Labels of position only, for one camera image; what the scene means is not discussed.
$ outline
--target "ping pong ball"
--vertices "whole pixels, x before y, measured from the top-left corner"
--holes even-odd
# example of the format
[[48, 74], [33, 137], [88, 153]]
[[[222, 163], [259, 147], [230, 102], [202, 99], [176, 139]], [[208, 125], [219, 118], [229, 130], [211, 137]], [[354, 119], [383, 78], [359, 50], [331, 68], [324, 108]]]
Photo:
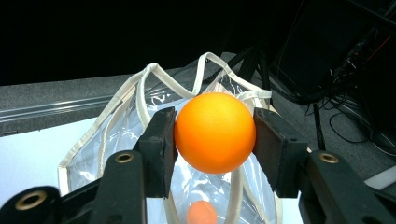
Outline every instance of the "ping pong ball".
[[198, 201], [193, 203], [186, 215], [187, 224], [216, 224], [218, 214], [211, 203]]
[[224, 174], [248, 158], [256, 128], [248, 108], [227, 93], [203, 93], [180, 110], [175, 142], [184, 160], [208, 174]]

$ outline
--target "ball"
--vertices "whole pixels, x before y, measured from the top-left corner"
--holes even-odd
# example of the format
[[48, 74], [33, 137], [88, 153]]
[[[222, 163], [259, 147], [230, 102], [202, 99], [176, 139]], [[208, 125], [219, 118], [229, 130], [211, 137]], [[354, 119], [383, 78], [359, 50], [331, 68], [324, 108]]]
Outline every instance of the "ball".
[[248, 108], [234, 96], [203, 93], [180, 110], [175, 142], [184, 160], [208, 174], [239, 167], [254, 148], [256, 128]]
[[193, 203], [186, 215], [187, 224], [216, 224], [218, 214], [211, 203], [198, 201]]

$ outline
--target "bag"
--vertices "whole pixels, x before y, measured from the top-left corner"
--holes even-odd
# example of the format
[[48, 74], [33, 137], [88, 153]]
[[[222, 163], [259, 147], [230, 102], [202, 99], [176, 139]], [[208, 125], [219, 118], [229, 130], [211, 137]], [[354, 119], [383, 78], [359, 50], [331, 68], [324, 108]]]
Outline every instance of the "bag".
[[[146, 86], [147, 80], [155, 84]], [[158, 64], [151, 63], [120, 87], [95, 123], [61, 161], [58, 169], [61, 194], [100, 178], [106, 160], [115, 152], [133, 148], [156, 111], [169, 106], [180, 111], [194, 96], [212, 91], [235, 96], [251, 114], [254, 107], [269, 108], [270, 91], [238, 77], [213, 53], [203, 54], [172, 76]], [[271, 191], [253, 154], [240, 168], [223, 175], [200, 172], [178, 156], [169, 199], [147, 198], [148, 223], [186, 223], [190, 204], [200, 200], [215, 207], [218, 223], [279, 223], [282, 220], [281, 200]]]

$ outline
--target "clear plastic bag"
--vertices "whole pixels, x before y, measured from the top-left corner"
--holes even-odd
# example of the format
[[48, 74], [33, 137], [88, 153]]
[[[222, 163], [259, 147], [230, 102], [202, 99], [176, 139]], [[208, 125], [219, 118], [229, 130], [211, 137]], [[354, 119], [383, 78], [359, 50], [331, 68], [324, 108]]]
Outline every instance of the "clear plastic bag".
[[[241, 85], [241, 80], [230, 76], [228, 67], [219, 69], [219, 63], [208, 60], [205, 64], [202, 63], [200, 58], [178, 70], [172, 75], [172, 79], [188, 91], [194, 91], [198, 76], [196, 73], [199, 73], [197, 70], [204, 67], [204, 82], [200, 85], [197, 94], [211, 91], [229, 93], [244, 102], [251, 113], [255, 106], [268, 106], [266, 100], [268, 95], [270, 96], [269, 92], [255, 86], [253, 88], [253, 85], [245, 82], [245, 85]], [[205, 81], [209, 77], [216, 78], [213, 81]], [[146, 86], [144, 96], [151, 117], [156, 111], [169, 106], [174, 106], [176, 111], [179, 111], [190, 100], [176, 94], [173, 88], [164, 84], [166, 81], [156, 78], [148, 81], [150, 85]], [[252, 92], [249, 92], [252, 89], [257, 94], [252, 95]], [[138, 100], [136, 94], [132, 94], [128, 100], [120, 101], [122, 104], [115, 105], [111, 115], [102, 118], [102, 122], [96, 122], [61, 162], [60, 183], [64, 182], [64, 175], [67, 175], [67, 192], [62, 192], [61, 188], [62, 194], [79, 189], [101, 177], [101, 170], [103, 172], [108, 157], [115, 152], [134, 147], [145, 129], [136, 100]], [[240, 204], [230, 202], [230, 195], [235, 190], [232, 189], [232, 178], [239, 180], [241, 189], [238, 192], [241, 193], [242, 198]], [[210, 202], [216, 208], [218, 223], [224, 223], [227, 215], [230, 215], [227, 214], [230, 211], [229, 206], [240, 206], [240, 210], [237, 210], [238, 223], [276, 223], [280, 220], [281, 211], [276, 206], [277, 197], [271, 191], [266, 176], [253, 154], [239, 169], [223, 175], [200, 172], [188, 165], [179, 155], [172, 176], [171, 193], [180, 223], [186, 223], [187, 209], [192, 203], [200, 200]], [[147, 199], [147, 201], [148, 223], [169, 223], [163, 199]]]

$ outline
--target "gray carpet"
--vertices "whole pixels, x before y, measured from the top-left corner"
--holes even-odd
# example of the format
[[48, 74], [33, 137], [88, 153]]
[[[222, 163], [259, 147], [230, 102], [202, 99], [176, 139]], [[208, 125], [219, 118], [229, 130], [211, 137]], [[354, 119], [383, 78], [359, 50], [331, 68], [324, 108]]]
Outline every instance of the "gray carpet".
[[[224, 53], [221, 57], [225, 61], [229, 61], [233, 57], [233, 54]], [[168, 68], [168, 72], [172, 74], [178, 69], [179, 68]], [[0, 112], [26, 106], [46, 105], [103, 96], [110, 97], [129, 76], [130, 75], [96, 77], [0, 87]], [[251, 82], [260, 86], [260, 76], [255, 74]], [[307, 105], [292, 103], [275, 91], [273, 92], [273, 104], [280, 116], [307, 138], [309, 147], [313, 150], [318, 150], [314, 115], [307, 116], [305, 114]], [[63, 111], [62, 113], [49, 114], [46, 116], [22, 116], [19, 119], [13, 120], [0, 118], [1, 134], [25, 133], [82, 119], [94, 118], [100, 114], [104, 106], [105, 105], [101, 104], [95, 107]], [[320, 110], [321, 126], [326, 148], [330, 152], [337, 153], [345, 158], [362, 180], [396, 165], [393, 156], [383, 153], [371, 142], [351, 144], [338, 136], [329, 124], [331, 116], [338, 112], [339, 110], [337, 109]], [[359, 141], [364, 137], [357, 128], [356, 123], [346, 116], [341, 115], [334, 118], [333, 127], [339, 133], [345, 134], [348, 139]], [[383, 191], [396, 196], [396, 184], [385, 188]]]

